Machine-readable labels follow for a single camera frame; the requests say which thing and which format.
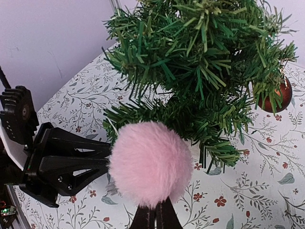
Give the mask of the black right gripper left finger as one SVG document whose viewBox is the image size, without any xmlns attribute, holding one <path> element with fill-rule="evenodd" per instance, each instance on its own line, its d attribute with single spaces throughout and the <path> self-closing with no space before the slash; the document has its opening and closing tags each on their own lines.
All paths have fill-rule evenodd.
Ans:
<svg viewBox="0 0 305 229">
<path fill-rule="evenodd" d="M 129 229 L 154 229 L 156 213 L 149 207 L 138 206 Z"/>
</svg>

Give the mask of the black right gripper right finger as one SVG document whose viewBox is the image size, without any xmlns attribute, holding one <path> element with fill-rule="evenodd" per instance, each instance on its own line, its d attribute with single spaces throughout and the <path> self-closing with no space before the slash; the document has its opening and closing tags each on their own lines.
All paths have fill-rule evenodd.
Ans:
<svg viewBox="0 0 305 229">
<path fill-rule="evenodd" d="M 155 211 L 157 229 L 181 229 L 170 198 L 158 203 Z"/>
</svg>

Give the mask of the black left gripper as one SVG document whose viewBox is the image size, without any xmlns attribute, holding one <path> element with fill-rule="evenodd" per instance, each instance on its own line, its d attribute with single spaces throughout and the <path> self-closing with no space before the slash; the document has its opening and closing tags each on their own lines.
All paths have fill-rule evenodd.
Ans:
<svg viewBox="0 0 305 229">
<path fill-rule="evenodd" d="M 36 201 L 57 208 L 58 194 L 74 196 L 108 172 L 110 148 L 109 143 L 43 123 L 29 148 L 19 188 Z"/>
</svg>

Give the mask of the pink pompom ornament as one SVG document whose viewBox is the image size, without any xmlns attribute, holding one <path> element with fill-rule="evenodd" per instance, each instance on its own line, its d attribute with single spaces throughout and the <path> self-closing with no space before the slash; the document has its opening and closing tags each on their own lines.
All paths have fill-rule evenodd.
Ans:
<svg viewBox="0 0 305 229">
<path fill-rule="evenodd" d="M 109 173 L 118 191 L 136 205 L 177 202 L 193 172 L 184 140 L 160 122 L 126 124 L 112 147 Z"/>
</svg>

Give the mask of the small green christmas tree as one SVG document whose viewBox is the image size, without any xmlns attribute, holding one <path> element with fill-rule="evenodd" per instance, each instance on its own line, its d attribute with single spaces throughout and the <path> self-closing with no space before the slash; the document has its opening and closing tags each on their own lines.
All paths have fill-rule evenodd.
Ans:
<svg viewBox="0 0 305 229">
<path fill-rule="evenodd" d="M 142 0 L 106 22 L 117 45 L 105 53 L 130 103 L 105 112 L 111 142 L 129 123 L 159 121 L 199 144 L 200 162 L 233 167 L 225 138 L 252 123 L 260 96 L 279 90 L 284 63 L 296 60 L 281 11 L 264 0 Z"/>
</svg>

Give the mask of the dark red bauble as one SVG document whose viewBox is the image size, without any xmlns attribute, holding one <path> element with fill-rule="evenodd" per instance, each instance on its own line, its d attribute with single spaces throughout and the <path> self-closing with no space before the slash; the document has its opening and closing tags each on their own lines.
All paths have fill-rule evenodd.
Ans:
<svg viewBox="0 0 305 229">
<path fill-rule="evenodd" d="M 288 107 L 292 100 L 293 89 L 287 77 L 284 77 L 280 83 L 279 90 L 275 89 L 271 95 L 272 100 L 268 95 L 259 97 L 258 106 L 261 109 L 269 113 L 278 113 Z"/>
</svg>

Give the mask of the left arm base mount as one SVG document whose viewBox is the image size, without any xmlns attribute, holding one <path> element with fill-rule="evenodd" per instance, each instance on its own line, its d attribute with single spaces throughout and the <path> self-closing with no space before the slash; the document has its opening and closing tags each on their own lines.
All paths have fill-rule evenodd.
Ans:
<svg viewBox="0 0 305 229">
<path fill-rule="evenodd" d="M 3 224 L 13 221 L 16 217 L 17 208 L 5 201 L 0 201 L 0 219 Z"/>
</svg>

